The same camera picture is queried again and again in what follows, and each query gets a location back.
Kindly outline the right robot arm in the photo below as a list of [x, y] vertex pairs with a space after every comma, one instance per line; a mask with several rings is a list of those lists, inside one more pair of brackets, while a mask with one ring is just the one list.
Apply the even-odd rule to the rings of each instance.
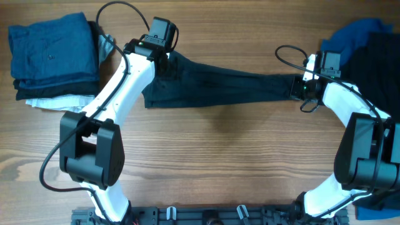
[[378, 109], [354, 81], [339, 77], [337, 65], [317, 67], [311, 55], [294, 78], [290, 94], [305, 103], [324, 105], [340, 119], [345, 132], [334, 160], [334, 172], [318, 187], [302, 193], [292, 217], [325, 220], [358, 200], [375, 205], [399, 191], [399, 123]]

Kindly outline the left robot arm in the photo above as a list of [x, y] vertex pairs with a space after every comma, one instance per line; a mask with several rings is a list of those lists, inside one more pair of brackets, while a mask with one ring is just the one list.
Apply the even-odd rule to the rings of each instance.
[[125, 154], [120, 127], [145, 87], [168, 67], [166, 48], [133, 39], [112, 78], [81, 112], [66, 112], [60, 121], [59, 167], [91, 196], [96, 224], [131, 224], [131, 203], [119, 176]]

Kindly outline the dark green t-shirt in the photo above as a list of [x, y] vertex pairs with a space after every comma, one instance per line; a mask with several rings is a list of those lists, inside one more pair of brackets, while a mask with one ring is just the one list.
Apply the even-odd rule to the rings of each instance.
[[178, 52], [142, 91], [146, 108], [199, 108], [290, 100], [299, 74], [253, 74], [196, 63]]

